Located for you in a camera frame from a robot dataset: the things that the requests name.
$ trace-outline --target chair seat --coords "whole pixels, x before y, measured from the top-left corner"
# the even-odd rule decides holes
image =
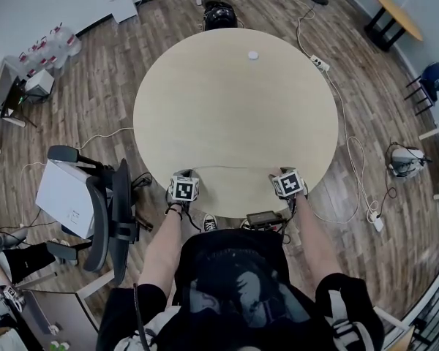
[[[430,102],[437,102],[438,92],[436,91],[435,84],[430,80],[425,79],[421,79],[419,84],[421,86],[421,90],[423,90]]]

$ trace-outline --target office chair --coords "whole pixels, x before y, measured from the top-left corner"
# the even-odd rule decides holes
[[[412,80],[409,84],[407,84],[407,88],[414,84],[417,80],[419,80],[419,87],[409,94],[405,100],[410,99],[413,95],[418,93],[418,91],[422,90],[424,92],[424,99],[421,99],[418,104],[421,104],[425,100],[429,102],[429,105],[424,109],[416,112],[416,115],[419,115],[423,112],[426,112],[430,109],[438,100],[438,91],[439,91],[439,63],[435,62],[429,65],[423,73],[417,77],[415,80]]]
[[[125,276],[129,244],[138,241],[140,231],[140,223],[132,214],[136,196],[132,190],[127,161],[122,159],[118,170],[114,170],[111,166],[81,156],[76,148],[68,146],[50,147],[48,159],[92,165],[79,168],[90,175],[86,179],[86,188],[94,211],[94,234],[90,242],[64,246],[49,241],[48,251],[65,260],[76,260],[80,250],[91,247],[83,265],[83,269],[89,272],[97,272],[103,267],[109,251],[114,280],[116,285],[120,285]],[[64,225],[62,230],[71,233]]]

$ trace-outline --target bracelet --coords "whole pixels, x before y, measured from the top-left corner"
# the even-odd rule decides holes
[[[182,213],[181,213],[181,212],[179,212],[179,211],[178,211],[177,209],[175,209],[175,208],[171,208],[171,206],[170,206],[168,209],[166,209],[166,212],[164,213],[164,215],[167,215],[169,211],[174,211],[174,212],[176,212],[176,213],[179,215],[179,217],[181,218],[181,221],[182,221]]]

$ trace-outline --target wooden floor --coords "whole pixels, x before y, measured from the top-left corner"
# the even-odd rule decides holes
[[[296,24],[306,13],[306,7],[294,0],[225,1],[234,6],[247,28],[268,32],[297,47]],[[45,162],[52,145],[79,146],[92,135],[107,135],[121,127],[131,127],[135,95],[150,66],[169,47],[201,30],[203,10],[195,5],[195,0],[153,0],[140,5],[138,12],[139,18],[120,25],[109,20],[82,36],[83,50],[56,75],[49,102],[26,107],[37,129],[31,125],[21,129],[0,121],[0,227],[16,227],[21,222],[19,180],[25,164]],[[362,30],[368,18],[361,10],[350,0],[330,0],[327,7],[316,6],[315,12],[313,20],[303,23],[301,42],[309,54],[320,56],[331,66],[329,74],[344,99],[348,133],[364,145],[364,185],[369,201],[381,201],[386,191],[384,152],[391,141],[422,147],[434,160],[416,178],[389,179],[398,196],[384,205],[385,227],[381,233],[366,222],[362,201],[351,222],[325,222],[344,272],[365,279],[373,303],[401,317],[439,271],[439,201],[432,200],[433,193],[439,192],[439,141],[430,138],[419,142],[418,135],[433,126],[429,114],[415,117],[413,102],[403,100],[408,72],[395,53],[382,53],[368,42]],[[342,106],[335,92],[334,95],[339,111],[337,151],[310,201],[322,218],[344,222],[356,207],[356,181],[345,145]],[[93,140],[82,154],[114,166],[126,157],[133,178],[145,171],[130,130]],[[362,157],[356,147],[353,155],[360,167]],[[42,171],[40,165],[24,170],[24,224],[37,214],[34,200]],[[137,212],[156,226],[165,210],[162,195],[163,190],[154,184],[143,189],[143,201],[138,203]],[[37,223],[48,221],[50,218],[42,214]],[[221,219],[220,226],[237,227],[239,222]],[[298,228],[291,224],[289,230],[292,241],[285,251],[292,283],[313,296]],[[143,251],[152,238],[144,231],[141,233],[140,243],[130,248],[126,286],[137,279],[143,268]],[[185,238],[193,233],[188,224],[184,225],[184,233]],[[78,242],[55,225],[31,229],[29,242],[56,236]],[[97,277],[81,266],[52,267],[59,276],[40,288],[67,292]],[[97,317],[102,313],[108,291],[106,287],[88,299]]]

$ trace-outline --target black pants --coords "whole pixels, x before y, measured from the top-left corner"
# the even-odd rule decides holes
[[[50,265],[56,258],[47,250],[45,243],[27,249],[6,249],[3,251],[12,272],[12,283],[23,281],[30,274]]]

